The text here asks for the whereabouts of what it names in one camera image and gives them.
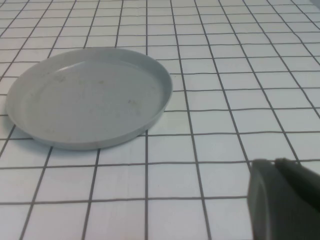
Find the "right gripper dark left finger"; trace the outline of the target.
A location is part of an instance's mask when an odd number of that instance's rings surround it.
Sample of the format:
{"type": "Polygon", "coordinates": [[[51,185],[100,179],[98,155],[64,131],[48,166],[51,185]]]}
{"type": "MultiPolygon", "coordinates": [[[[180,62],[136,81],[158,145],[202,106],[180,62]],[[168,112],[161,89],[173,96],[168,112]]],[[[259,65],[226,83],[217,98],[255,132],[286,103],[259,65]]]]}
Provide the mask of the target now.
{"type": "Polygon", "coordinates": [[[297,195],[275,162],[252,162],[247,205],[255,240],[320,238],[320,212],[297,195]]]}

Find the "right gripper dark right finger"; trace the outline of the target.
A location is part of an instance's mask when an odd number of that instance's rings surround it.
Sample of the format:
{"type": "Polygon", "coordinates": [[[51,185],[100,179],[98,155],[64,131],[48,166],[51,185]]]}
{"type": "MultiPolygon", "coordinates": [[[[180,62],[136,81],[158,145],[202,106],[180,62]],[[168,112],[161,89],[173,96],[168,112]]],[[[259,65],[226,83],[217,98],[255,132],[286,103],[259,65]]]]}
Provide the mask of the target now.
{"type": "Polygon", "coordinates": [[[305,202],[320,211],[320,175],[286,158],[278,158],[275,167],[305,202]]]}

